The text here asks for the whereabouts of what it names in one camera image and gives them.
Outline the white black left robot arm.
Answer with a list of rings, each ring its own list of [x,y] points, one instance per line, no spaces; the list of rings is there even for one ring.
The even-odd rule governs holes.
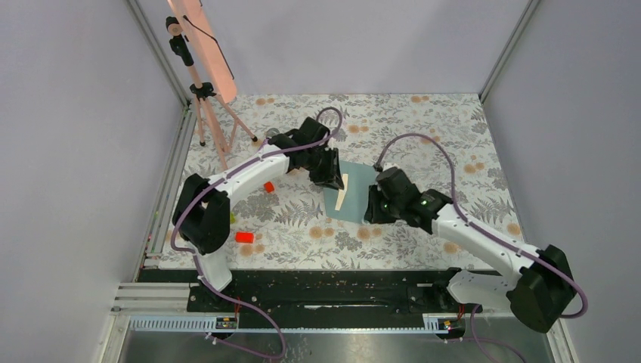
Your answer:
[[[308,117],[297,129],[268,139],[256,154],[240,165],[217,175],[189,176],[176,203],[173,237],[187,242],[198,275],[208,287],[205,299],[215,310],[234,303],[231,270],[222,247],[231,233],[231,209],[267,182],[294,169],[308,171],[310,181],[322,188],[340,191],[344,182],[339,152],[328,146],[337,133]]]

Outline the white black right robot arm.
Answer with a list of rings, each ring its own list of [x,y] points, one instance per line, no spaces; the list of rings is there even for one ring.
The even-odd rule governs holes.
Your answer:
[[[511,240],[469,215],[446,194],[420,191],[397,167],[380,173],[368,188],[364,221],[405,222],[457,244],[496,271],[482,275],[454,269],[447,283],[433,292],[440,310],[451,312],[461,303],[508,309],[526,327],[546,333],[578,293],[561,249]]]

